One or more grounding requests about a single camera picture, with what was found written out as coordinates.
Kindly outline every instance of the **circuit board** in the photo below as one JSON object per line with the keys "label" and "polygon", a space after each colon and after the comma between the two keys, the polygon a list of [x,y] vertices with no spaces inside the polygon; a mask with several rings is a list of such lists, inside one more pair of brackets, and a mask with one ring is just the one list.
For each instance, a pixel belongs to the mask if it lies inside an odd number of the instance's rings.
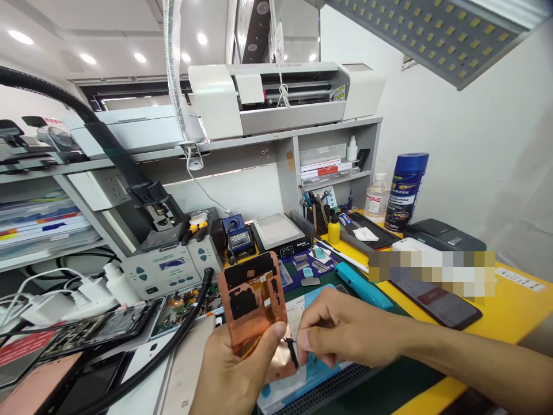
{"label": "circuit board", "polygon": [[[163,334],[175,331],[186,319],[196,303],[199,295],[199,288],[187,288],[167,295],[165,305],[158,315],[150,339],[155,339]],[[198,312],[198,317],[214,311],[221,307],[221,295],[217,283],[212,284]]]}

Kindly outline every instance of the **label sticker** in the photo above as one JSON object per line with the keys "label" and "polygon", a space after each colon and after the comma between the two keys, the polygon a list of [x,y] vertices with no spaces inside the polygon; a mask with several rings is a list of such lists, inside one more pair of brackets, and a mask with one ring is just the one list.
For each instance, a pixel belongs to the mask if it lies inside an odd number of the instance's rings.
{"label": "label sticker", "polygon": [[507,278],[508,280],[511,280],[513,282],[516,282],[519,285],[522,285],[528,289],[531,289],[532,291],[540,292],[545,290],[546,286],[534,281],[530,278],[524,277],[520,274],[517,274],[515,272],[512,272],[506,268],[497,268],[495,270],[495,273],[502,276],[503,278]]}
{"label": "label sticker", "polygon": [[330,102],[343,101],[346,99],[346,86],[342,85],[330,93]]}

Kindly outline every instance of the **finger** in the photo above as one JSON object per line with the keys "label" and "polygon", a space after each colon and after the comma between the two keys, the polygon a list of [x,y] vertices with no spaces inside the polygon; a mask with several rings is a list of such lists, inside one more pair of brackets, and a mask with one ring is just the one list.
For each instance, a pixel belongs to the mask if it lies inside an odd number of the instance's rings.
{"label": "finger", "polygon": [[271,364],[272,357],[277,352],[277,347],[286,333],[286,327],[285,322],[276,322],[265,330],[252,355],[245,360],[248,364],[253,364],[256,367],[256,373],[262,374],[263,379]]}

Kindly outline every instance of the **spray can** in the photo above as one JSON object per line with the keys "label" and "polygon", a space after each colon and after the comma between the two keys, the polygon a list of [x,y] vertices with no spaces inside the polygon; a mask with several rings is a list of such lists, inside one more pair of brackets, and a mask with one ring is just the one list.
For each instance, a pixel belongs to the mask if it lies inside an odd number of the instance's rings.
{"label": "spray can", "polygon": [[413,217],[428,164],[428,153],[407,153],[397,157],[384,227],[403,232]]}

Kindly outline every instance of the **smartphone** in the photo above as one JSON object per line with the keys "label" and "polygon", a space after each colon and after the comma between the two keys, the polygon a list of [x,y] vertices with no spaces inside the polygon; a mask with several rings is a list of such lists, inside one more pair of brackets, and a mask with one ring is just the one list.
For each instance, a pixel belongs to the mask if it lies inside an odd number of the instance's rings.
{"label": "smartphone", "polygon": [[482,311],[474,305],[430,282],[410,278],[389,281],[442,326],[464,330],[482,318]]}

